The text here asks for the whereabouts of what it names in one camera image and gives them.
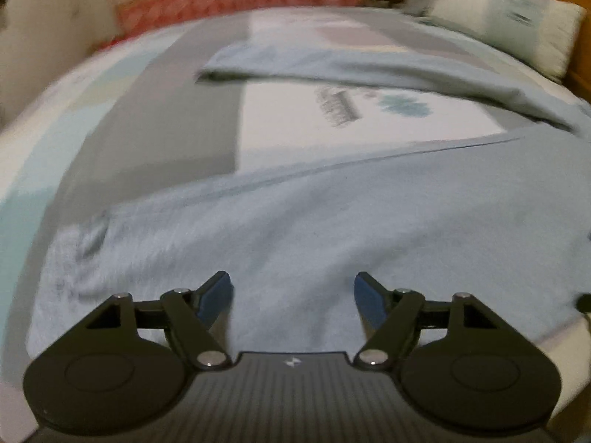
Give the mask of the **white grey printed pillow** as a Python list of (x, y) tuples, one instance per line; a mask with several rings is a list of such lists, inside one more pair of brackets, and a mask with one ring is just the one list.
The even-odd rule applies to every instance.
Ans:
[(437, 26), (466, 34), (560, 81), (567, 74), (586, 10), (560, 0), (435, 0)]

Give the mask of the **patchwork bed sheet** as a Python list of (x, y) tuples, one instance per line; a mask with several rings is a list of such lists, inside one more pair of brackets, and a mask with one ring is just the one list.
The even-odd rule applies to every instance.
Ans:
[[(194, 374), (169, 411), (146, 425), (121, 433), (70, 435), (37, 422), (26, 401), (23, 380), (29, 364), (48, 347), (33, 357), (27, 352), (26, 342), (41, 265), (59, 219), (55, 198), (62, 191), (74, 190), (83, 178), (88, 178), (92, 185), (104, 183), (108, 190), (119, 190), (131, 183), (132, 174), (142, 164), (153, 165), (170, 175), (177, 164), (201, 157), (221, 159), (230, 147), (231, 127), (209, 130), (202, 139), (191, 136), (188, 122), (175, 118), (176, 96), (215, 54), (238, 42), (436, 56), (446, 62), (479, 66), (589, 106), (562, 84), (501, 50), (392, 10), (249, 11), (154, 32), (91, 59), (60, 81), (51, 99), (24, 118), (22, 137), (5, 141), (8, 148), (24, 150), (25, 157), (16, 166), (1, 199), (2, 440), (548, 441), (547, 424), (512, 437), (473, 437), (447, 430), (411, 407), (387, 373), (356, 367), (353, 359), (374, 331), (360, 315), (355, 296), (353, 313), (360, 321), (363, 335), (352, 349), (232, 349), (230, 318), (238, 297), (231, 275), (224, 270), (214, 274), (228, 274), (232, 299), (209, 331), (228, 353), (228, 366)], [(536, 341), (473, 292), (459, 291), (433, 299), (414, 288), (389, 287), (367, 273), (389, 290), (410, 289), (429, 301), (442, 302), (450, 301), (456, 293), (470, 293), (491, 308), (535, 344), (559, 370), (562, 390), (549, 421), (589, 383), (590, 329), (576, 304), (589, 296), (590, 285), (571, 299), (575, 319)], [(214, 274), (197, 286), (170, 290), (197, 290)], [(147, 300), (130, 295), (136, 301), (154, 301), (162, 294)]]

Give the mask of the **light blue grey garment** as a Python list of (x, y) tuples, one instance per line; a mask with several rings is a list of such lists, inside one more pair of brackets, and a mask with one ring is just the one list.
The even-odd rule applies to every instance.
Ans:
[(182, 86), (221, 159), (83, 178), (59, 214), (26, 348), (108, 296), (147, 300), (228, 272), (232, 349), (352, 349), (353, 277), (477, 294), (540, 341), (590, 285), (590, 108), (441, 57), (238, 42)]

